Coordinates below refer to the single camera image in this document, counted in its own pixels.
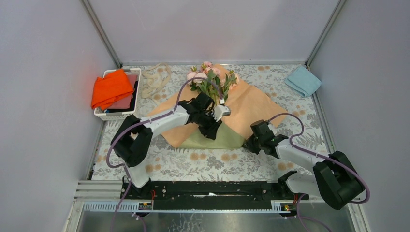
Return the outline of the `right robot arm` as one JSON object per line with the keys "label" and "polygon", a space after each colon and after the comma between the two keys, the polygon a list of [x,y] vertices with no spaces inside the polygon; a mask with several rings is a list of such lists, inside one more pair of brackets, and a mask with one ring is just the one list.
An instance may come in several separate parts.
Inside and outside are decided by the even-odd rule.
{"label": "right robot arm", "polygon": [[309,171],[302,174],[289,171],[278,179],[277,192],[281,198],[289,199],[294,194],[304,193],[322,198],[331,208],[340,210],[362,192],[368,192],[368,186],[353,168],[347,156],[335,151],[322,155],[305,146],[293,143],[285,135],[273,133],[273,126],[259,120],[250,126],[252,134],[243,143],[243,147],[252,153],[273,156],[287,160]]}

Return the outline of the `white plastic basket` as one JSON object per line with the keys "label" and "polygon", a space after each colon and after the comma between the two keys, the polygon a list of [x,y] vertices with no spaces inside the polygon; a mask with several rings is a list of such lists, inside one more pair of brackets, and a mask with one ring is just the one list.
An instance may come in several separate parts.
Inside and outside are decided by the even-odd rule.
{"label": "white plastic basket", "polygon": [[137,115],[138,109],[141,105],[142,99],[142,70],[141,68],[123,68],[127,77],[135,77],[134,92],[130,99],[130,106],[127,109],[107,109],[101,110],[99,107],[93,110],[95,116],[99,117],[103,121],[120,120],[125,119],[127,116],[135,114]]}

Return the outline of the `light blue cloth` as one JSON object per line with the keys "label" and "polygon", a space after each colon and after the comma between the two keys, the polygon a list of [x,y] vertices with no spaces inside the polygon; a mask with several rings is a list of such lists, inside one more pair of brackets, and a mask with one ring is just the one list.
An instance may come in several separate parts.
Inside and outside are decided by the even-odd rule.
{"label": "light blue cloth", "polygon": [[311,96],[322,85],[321,80],[303,66],[296,68],[284,83],[304,98]]}

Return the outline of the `brown kraft wrapping paper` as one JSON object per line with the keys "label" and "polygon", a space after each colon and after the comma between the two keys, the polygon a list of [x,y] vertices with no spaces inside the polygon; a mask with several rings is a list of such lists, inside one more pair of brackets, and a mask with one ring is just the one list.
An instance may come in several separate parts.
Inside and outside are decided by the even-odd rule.
{"label": "brown kraft wrapping paper", "polygon": [[251,124],[258,120],[273,120],[278,126],[285,118],[286,110],[274,103],[257,87],[241,80],[238,75],[236,83],[228,87],[226,105],[231,114],[222,119],[215,140],[201,135],[196,124],[189,123],[162,133],[166,141],[175,148],[192,149],[238,149],[252,135]]}

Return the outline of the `peach fake rose stem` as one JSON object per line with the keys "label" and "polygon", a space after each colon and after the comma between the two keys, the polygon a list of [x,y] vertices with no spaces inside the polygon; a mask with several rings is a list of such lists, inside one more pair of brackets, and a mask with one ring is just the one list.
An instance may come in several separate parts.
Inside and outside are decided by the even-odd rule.
{"label": "peach fake rose stem", "polygon": [[208,76],[205,70],[199,70],[197,66],[192,66],[187,74],[187,82],[191,91],[199,91],[207,94],[212,99],[222,99],[223,93],[216,81],[216,75],[211,71]]}

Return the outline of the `floral patterned table mat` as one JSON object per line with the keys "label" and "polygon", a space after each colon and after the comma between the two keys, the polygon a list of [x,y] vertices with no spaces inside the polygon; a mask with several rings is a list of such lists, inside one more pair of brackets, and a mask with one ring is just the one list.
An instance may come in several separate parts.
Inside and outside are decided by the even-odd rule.
{"label": "floral patterned table mat", "polygon": [[[285,84],[296,65],[230,65],[239,77],[263,91],[289,115],[275,127],[275,133],[291,136],[295,142],[323,154],[328,152],[320,118],[312,98],[303,98]],[[111,140],[121,125],[120,120],[107,121],[95,155],[91,180],[121,180],[122,168],[110,168],[121,160],[109,153]],[[173,181],[274,181],[291,170],[304,169],[287,160],[244,149],[174,148],[162,136],[150,145],[145,170],[152,180]]]}

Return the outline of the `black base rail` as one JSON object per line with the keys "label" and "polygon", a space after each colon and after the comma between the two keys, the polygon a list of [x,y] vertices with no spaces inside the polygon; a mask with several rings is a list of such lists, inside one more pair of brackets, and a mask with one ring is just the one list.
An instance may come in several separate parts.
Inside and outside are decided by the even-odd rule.
{"label": "black base rail", "polygon": [[127,187],[122,180],[120,196],[126,200],[147,200],[155,210],[268,210],[271,201],[309,200],[309,195],[292,193],[284,181],[152,181],[143,187]]}

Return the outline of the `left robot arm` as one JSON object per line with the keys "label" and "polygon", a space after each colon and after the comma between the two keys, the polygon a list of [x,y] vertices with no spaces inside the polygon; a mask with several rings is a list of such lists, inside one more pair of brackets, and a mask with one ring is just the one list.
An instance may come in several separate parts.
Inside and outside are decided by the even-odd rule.
{"label": "left robot arm", "polygon": [[159,114],[137,118],[128,116],[111,141],[110,149],[120,157],[132,184],[132,193],[139,199],[149,195],[150,177],[145,170],[146,156],[153,138],[173,128],[196,124],[201,135],[215,140],[224,116],[231,110],[221,100],[215,105],[206,94],[200,93],[191,100],[178,101],[176,107]]}

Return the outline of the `orange cloth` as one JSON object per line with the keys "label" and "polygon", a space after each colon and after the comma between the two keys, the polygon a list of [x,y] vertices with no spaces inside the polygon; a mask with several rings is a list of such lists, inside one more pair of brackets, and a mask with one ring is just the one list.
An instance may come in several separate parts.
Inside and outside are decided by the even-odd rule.
{"label": "orange cloth", "polygon": [[134,88],[123,69],[117,69],[104,78],[97,77],[93,86],[91,109],[106,110],[133,92]]}

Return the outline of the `beige ribbon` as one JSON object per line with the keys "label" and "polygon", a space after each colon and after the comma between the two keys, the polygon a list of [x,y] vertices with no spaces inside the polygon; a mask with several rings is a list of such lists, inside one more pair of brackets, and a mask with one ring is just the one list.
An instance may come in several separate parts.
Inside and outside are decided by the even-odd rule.
{"label": "beige ribbon", "polygon": [[[156,70],[158,67],[164,66],[165,70],[167,72],[166,78],[162,78],[162,76],[158,73],[153,73],[151,74],[151,71]],[[143,84],[143,89],[141,96],[142,98],[151,98],[155,94],[157,94],[160,90],[162,90],[171,80],[171,69],[170,66],[167,63],[158,63],[155,66],[152,66],[148,69],[145,69],[142,71],[142,77],[146,81]]]}

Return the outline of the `pink fake rose stem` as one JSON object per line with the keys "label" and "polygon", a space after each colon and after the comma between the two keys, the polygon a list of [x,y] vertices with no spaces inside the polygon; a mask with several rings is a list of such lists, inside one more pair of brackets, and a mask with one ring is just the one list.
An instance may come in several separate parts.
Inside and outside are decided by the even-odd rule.
{"label": "pink fake rose stem", "polygon": [[200,90],[211,97],[218,98],[220,96],[219,90],[221,90],[220,70],[208,61],[201,64],[201,70],[202,74],[205,74],[206,81],[200,83]]}

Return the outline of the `fake rose stem with bud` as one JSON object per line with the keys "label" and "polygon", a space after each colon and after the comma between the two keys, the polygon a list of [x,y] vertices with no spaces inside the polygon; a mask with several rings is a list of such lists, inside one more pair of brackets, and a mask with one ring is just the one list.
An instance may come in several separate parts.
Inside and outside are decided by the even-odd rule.
{"label": "fake rose stem with bud", "polygon": [[228,92],[236,87],[239,82],[240,78],[234,70],[229,70],[229,72],[225,75],[225,79],[221,79],[220,88],[225,101],[228,99]]}

